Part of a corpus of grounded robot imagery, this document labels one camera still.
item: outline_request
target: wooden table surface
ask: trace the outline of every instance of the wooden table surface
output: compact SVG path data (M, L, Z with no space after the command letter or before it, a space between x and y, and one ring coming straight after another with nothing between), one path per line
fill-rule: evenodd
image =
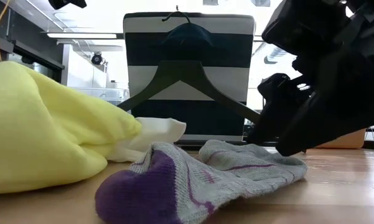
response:
M374 223L374 151L311 149L297 157L309 166L304 180L273 194L236 200L206 223ZM94 209L95 191L109 175L127 168L110 164L76 184L0 195L0 224L102 224Z

